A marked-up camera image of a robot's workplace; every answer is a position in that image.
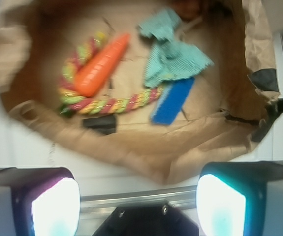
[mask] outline black tape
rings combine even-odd
[[[275,69],[262,69],[249,75],[250,81],[262,91],[279,92]]]
[[[114,114],[97,118],[84,119],[82,121],[84,128],[93,129],[105,135],[116,133],[116,123],[117,121]]]

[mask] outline screw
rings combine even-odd
[[[166,215],[167,212],[168,212],[167,205],[164,205],[163,208],[162,208],[162,214],[163,214],[163,215]]]
[[[124,211],[124,210],[121,210],[120,213],[118,214],[118,217],[119,217],[119,218],[122,218],[122,216],[124,215],[124,213],[125,213],[125,211]]]

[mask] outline led light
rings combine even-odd
[[[63,178],[32,202],[35,236],[75,235],[80,209],[77,182]]]
[[[197,213],[208,236],[242,236],[246,198],[212,174],[203,175],[197,185]]]

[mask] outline multicolored rope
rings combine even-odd
[[[67,105],[68,109],[80,114],[111,114],[129,112],[157,100],[163,92],[162,87],[148,88],[127,99],[111,98],[109,100],[86,98],[76,91],[73,84],[74,76],[102,48],[104,41],[105,35],[98,33],[96,38],[91,38],[85,44],[77,47],[73,57],[66,60],[59,78],[61,102]]]

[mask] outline dog toy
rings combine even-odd
[[[129,40],[130,34],[124,34],[94,56],[94,58],[75,75],[74,85],[76,91],[85,97],[94,96],[115,69]]]

